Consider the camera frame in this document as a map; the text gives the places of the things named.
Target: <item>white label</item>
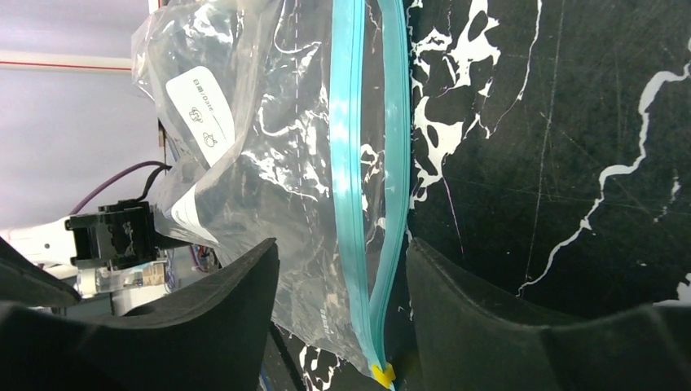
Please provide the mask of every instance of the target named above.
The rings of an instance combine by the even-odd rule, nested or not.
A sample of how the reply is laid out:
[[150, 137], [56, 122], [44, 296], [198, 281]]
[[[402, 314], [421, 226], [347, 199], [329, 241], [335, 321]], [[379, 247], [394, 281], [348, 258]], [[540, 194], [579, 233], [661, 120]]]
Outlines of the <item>white label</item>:
[[218, 244], [218, 240], [211, 235], [211, 232], [199, 223], [199, 215], [196, 213], [196, 202], [194, 200], [195, 189], [196, 184], [173, 205], [173, 208], [170, 210], [173, 214], [173, 220], [190, 232]]
[[213, 166], [235, 142], [235, 123], [226, 96], [211, 71], [193, 68], [165, 83], [170, 100]]

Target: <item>black plastic part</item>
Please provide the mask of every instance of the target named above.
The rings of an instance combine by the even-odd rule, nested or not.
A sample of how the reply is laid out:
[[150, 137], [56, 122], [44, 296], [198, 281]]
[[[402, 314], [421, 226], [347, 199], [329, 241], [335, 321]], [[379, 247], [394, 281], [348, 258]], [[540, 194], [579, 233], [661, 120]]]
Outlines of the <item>black plastic part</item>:
[[267, 239], [124, 317], [75, 322], [2, 302], [3, 381], [8, 389], [255, 391], [278, 271]]
[[146, 201], [100, 206], [98, 213], [70, 217], [65, 228], [74, 233], [77, 256], [71, 262], [80, 269], [127, 269], [156, 260], [161, 249], [187, 245], [156, 232]]
[[407, 278], [430, 391], [691, 389], [691, 308], [575, 319], [498, 289], [419, 239]]

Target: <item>ziplock bag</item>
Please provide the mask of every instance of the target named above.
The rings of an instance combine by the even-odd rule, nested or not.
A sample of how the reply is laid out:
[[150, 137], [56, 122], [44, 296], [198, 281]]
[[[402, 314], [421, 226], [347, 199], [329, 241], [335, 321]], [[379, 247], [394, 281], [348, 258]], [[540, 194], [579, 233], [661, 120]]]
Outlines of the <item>ziplock bag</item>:
[[[134, 38], [135, 80], [152, 92], [181, 152], [156, 195], [157, 230], [229, 258], [276, 237], [281, 270], [273, 320], [389, 387], [383, 323], [405, 231], [410, 169], [403, 5], [274, 0], [260, 11], [236, 8], [235, 16], [214, 9], [225, 20], [254, 12], [260, 21], [277, 10], [265, 55], [265, 42], [256, 41], [263, 62], [256, 63], [254, 91], [246, 95], [238, 91], [239, 73], [223, 64], [238, 58], [230, 53], [236, 46], [204, 44], [220, 42], [217, 34], [227, 30], [185, 19], [175, 7], [155, 13], [140, 29], [146, 33]], [[180, 7], [198, 13], [196, 7], [215, 6]], [[211, 19], [211, 8], [204, 9]], [[175, 23], [177, 31], [166, 27]], [[262, 31], [248, 26], [245, 21], [240, 39], [266, 36], [266, 24], [254, 25]], [[223, 28], [235, 31], [231, 23]], [[201, 144], [217, 128], [187, 120], [200, 103], [178, 107], [169, 90], [179, 80], [193, 84], [186, 72], [198, 67], [213, 74], [235, 119], [235, 140], [215, 161]], [[226, 125], [222, 116], [201, 116]], [[251, 117], [244, 127], [241, 116]]]

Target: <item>white veining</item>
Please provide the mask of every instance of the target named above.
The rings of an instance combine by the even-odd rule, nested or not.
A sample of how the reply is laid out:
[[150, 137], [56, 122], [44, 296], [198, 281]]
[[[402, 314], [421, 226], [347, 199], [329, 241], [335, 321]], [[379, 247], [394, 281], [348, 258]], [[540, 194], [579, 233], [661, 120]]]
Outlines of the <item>white veining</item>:
[[374, 20], [374, 12], [372, 12], [372, 5], [365, 3], [365, 7], [368, 9], [369, 21], [374, 25], [374, 33], [372, 34], [372, 53], [374, 54], [376, 45], [376, 37], [381, 34], [381, 26]]
[[410, 227], [406, 224], [406, 237], [408, 238], [408, 245], [412, 242], [412, 232], [410, 232]]
[[691, 273], [686, 275], [686, 283], [679, 283], [676, 286], [676, 300], [665, 300], [655, 303], [655, 305], [691, 305]]
[[[442, 122], [431, 121], [426, 117], [425, 109], [427, 107], [427, 103], [429, 102], [430, 94], [437, 94], [439, 91], [424, 91], [424, 83], [429, 78], [432, 69], [431, 65], [423, 58], [423, 54], [425, 52], [438, 52], [442, 54], [442, 60], [446, 66], [446, 69], [435, 69], [435, 72], [442, 72], [442, 69], [444, 69], [444, 71], [449, 73], [453, 82], [452, 86], [448, 86], [442, 92], [442, 95], [449, 90], [460, 88], [461, 86], [470, 86], [472, 82], [470, 80], [470, 68], [473, 63], [491, 59], [493, 65], [496, 66], [500, 60], [501, 50], [489, 43], [486, 36], [488, 31], [500, 26], [499, 20], [487, 14], [487, 0], [473, 0], [469, 8], [468, 23], [465, 25], [460, 35], [456, 38], [452, 37], [451, 35], [440, 33], [436, 28], [434, 28], [429, 34], [427, 34], [426, 37], [420, 39], [418, 42], [415, 42], [412, 40], [412, 27], [408, 28], [412, 40], [412, 63], [414, 66], [417, 66], [422, 70], [419, 75], [413, 75], [411, 73], [411, 87], [413, 90], [419, 89], [421, 97], [420, 102], [417, 103], [415, 109], [413, 110], [413, 122], [415, 127], [420, 129], [422, 136], [425, 138], [429, 150], [428, 158], [436, 171], [436, 173], [430, 173], [428, 170], [423, 168], [417, 158], [415, 158], [414, 165], [417, 170], [417, 184], [416, 191], [414, 191], [411, 196], [411, 209], [415, 208], [415, 202], [424, 202], [427, 200], [427, 187], [439, 182], [442, 179], [442, 167], [446, 157], [456, 151], [456, 148], [460, 145], [470, 130], [473, 130], [477, 127], [484, 129], [486, 131], [486, 138], [489, 138], [494, 132], [496, 132], [499, 122], [504, 115], [511, 111], [517, 101], [522, 100], [528, 83], [528, 78], [530, 76], [530, 61], [533, 46], [539, 37], [539, 22], [542, 15], [542, 5], [543, 0], [537, 0], [538, 12], [535, 18], [535, 35], [533, 36], [530, 49], [528, 50], [528, 59], [526, 61], [526, 72], [523, 77], [523, 84], [517, 94], [517, 97], [514, 99], [513, 104], [511, 104], [508, 110], [500, 116], [496, 125], [492, 129], [482, 124], [481, 113], [476, 111], [474, 113], [474, 118], [471, 120], [472, 122], [469, 124], [469, 126], [466, 126], [466, 134], [463, 134], [463, 121], [457, 121], [453, 124], [445, 124]], [[410, 18], [411, 9], [423, 8], [423, 6], [422, 0], [415, 0], [407, 9], [407, 17]], [[487, 24], [477, 37], [470, 40], [470, 26], [472, 25], [475, 17], [481, 15], [482, 13], [487, 16]], [[450, 28], [450, 11], [447, 19]], [[495, 79], [490, 77], [487, 81], [485, 81], [485, 84], [478, 91], [478, 94], [483, 96], [484, 99], [488, 99], [491, 96], [491, 90], [494, 86], [494, 82]], [[432, 128], [434, 131], [436, 131], [436, 135], [438, 137], [437, 146], [434, 146], [431, 142], [429, 128]]]
[[[689, 40], [688, 48], [691, 51], [691, 40]], [[521, 285], [521, 287], [518, 289], [519, 296], [522, 294], [523, 289], [530, 285], [538, 283], [541, 279], [544, 278], [545, 275], [547, 275], [549, 269], [552, 267], [552, 264], [554, 263], [554, 257], [557, 255], [557, 253], [559, 253], [559, 251], [562, 248], [567, 247], [568, 245], [575, 242], [579, 238], [583, 230], [592, 231], [590, 217], [605, 201], [605, 185], [607, 183], [607, 180], [609, 178], [616, 177], [619, 175], [630, 175], [636, 172], [636, 170], [638, 170], [638, 168], [640, 167], [640, 163], [643, 160], [645, 160], [645, 158], [648, 156], [648, 153], [645, 150], [645, 141], [648, 139], [648, 130], [650, 127], [650, 113], [648, 112], [650, 105], [653, 104], [655, 98], [658, 95], [658, 92], [660, 92], [665, 83], [679, 82], [689, 78], [689, 66], [691, 66], [691, 63], [688, 63], [684, 66], [684, 70], [681, 74], [676, 74], [670, 71], [657, 72], [645, 85], [643, 92], [640, 94], [640, 100], [638, 103], [638, 114], [641, 118], [640, 132], [638, 134], [639, 156], [630, 165], [611, 165], [603, 169], [602, 172], [600, 172], [600, 177], [598, 179], [598, 182], [600, 183], [600, 195], [595, 199], [588, 213], [586, 213], [585, 216], [581, 218], [579, 228], [574, 232], [573, 235], [571, 235], [564, 241], [560, 242], [552, 249], [552, 251], [549, 253], [547, 265], [544, 267], [543, 272], [537, 279], [526, 281], [523, 285]]]
[[321, 388], [319, 387], [319, 383], [316, 383], [315, 381], [312, 380], [310, 377], [311, 375], [314, 375], [312, 373], [313, 371], [316, 371], [317, 368], [319, 367], [319, 355], [321, 354], [322, 350], [319, 348], [315, 349], [315, 352], [317, 353], [316, 357], [313, 358], [310, 361], [310, 368], [307, 369], [306, 365], [306, 357], [307, 357], [307, 351], [309, 350], [310, 346], [305, 345], [302, 347], [302, 350], [300, 351], [300, 354], [298, 355], [298, 359], [300, 360], [300, 368], [302, 368], [302, 377], [305, 379], [305, 386], [309, 389], [309, 391], [326, 391], [327, 389], [331, 388], [331, 383], [333, 381], [333, 376], [336, 374], [336, 369], [341, 366], [342, 362], [341, 359], [336, 357], [336, 365], [329, 365], [327, 369], [327, 375], [328, 379], [322, 379], [318, 376], [315, 376], [315, 379], [317, 381], [321, 382]]
[[360, 163], [368, 167], [363, 178], [363, 183], [369, 183], [373, 176], [381, 172], [381, 164], [383, 163], [381, 155], [383, 153], [383, 151], [379, 153], [375, 152], [370, 144], [363, 144], [360, 147]]
[[667, 208], [674, 204], [676, 201], [676, 194], [679, 193], [679, 190], [681, 190], [681, 184], [679, 183], [679, 174], [675, 173], [672, 181], [673, 183], [671, 184], [670, 199], [667, 202], [667, 205], [662, 207], [662, 213], [660, 213], [656, 218], [654, 218], [653, 222], [660, 222], [661, 218], [667, 216]]
[[408, 301], [408, 305], [411, 307], [411, 312], [410, 312], [410, 314], [408, 314], [408, 318], [409, 318], [410, 321], [412, 322], [412, 316], [414, 315], [414, 311], [413, 311], [413, 309], [412, 309], [412, 300], [409, 300], [409, 301]]

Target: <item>clear plastic bag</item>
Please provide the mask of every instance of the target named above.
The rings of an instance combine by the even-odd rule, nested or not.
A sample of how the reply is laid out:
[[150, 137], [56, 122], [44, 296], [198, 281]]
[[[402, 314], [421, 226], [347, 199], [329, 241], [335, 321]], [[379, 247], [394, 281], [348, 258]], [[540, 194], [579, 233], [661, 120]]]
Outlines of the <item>clear plastic bag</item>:
[[[174, 142], [182, 150], [181, 159], [159, 186], [156, 228], [163, 235], [214, 247], [231, 259], [266, 237], [277, 238], [281, 268], [274, 322], [308, 345], [347, 359], [369, 376], [368, 361], [351, 322], [332, 198], [328, 128], [332, 4], [322, 0], [274, 0], [264, 9], [271, 7], [279, 10], [279, 16], [269, 31], [267, 56], [261, 64], [252, 62], [258, 69], [253, 77], [257, 86], [253, 90], [258, 94], [239, 98], [241, 93], [232, 87], [223, 91], [234, 116], [241, 115], [233, 109], [241, 104], [247, 110], [242, 114], [249, 119], [246, 127], [242, 128], [237, 118], [235, 121], [235, 131], [243, 138], [236, 137], [230, 151], [211, 165], [200, 158], [203, 153], [197, 151], [195, 139], [183, 136], [190, 130], [183, 119], [177, 118], [179, 113], [161, 89], [178, 75], [161, 69], [178, 69], [178, 56], [171, 55], [172, 50], [147, 49], [155, 41], [148, 37], [150, 31], [158, 32], [158, 42], [172, 42], [164, 35], [174, 35], [174, 31], [162, 26], [142, 27], [135, 38], [139, 43], [134, 46], [145, 53], [137, 57], [143, 62], [135, 67], [135, 80], [141, 86], [147, 82], [159, 86], [158, 90], [151, 89], [152, 96], [160, 116], [177, 118], [164, 125], [170, 133], [178, 134]], [[182, 9], [167, 12], [178, 15], [178, 22], [195, 23], [191, 16], [183, 16]], [[368, 4], [368, 12], [361, 162], [363, 230], [371, 290], [384, 237], [384, 78], [381, 14], [376, 2]], [[247, 23], [243, 34], [259, 35], [251, 32]], [[213, 56], [209, 47], [204, 50], [206, 56], [183, 58], [186, 68], [208, 68], [206, 61]], [[229, 49], [215, 46], [215, 50]], [[212, 71], [224, 74], [227, 70]]]
[[237, 155], [231, 147], [253, 121], [278, 5], [173, 0], [133, 36], [134, 83], [154, 99], [180, 152], [206, 169], [229, 149]]

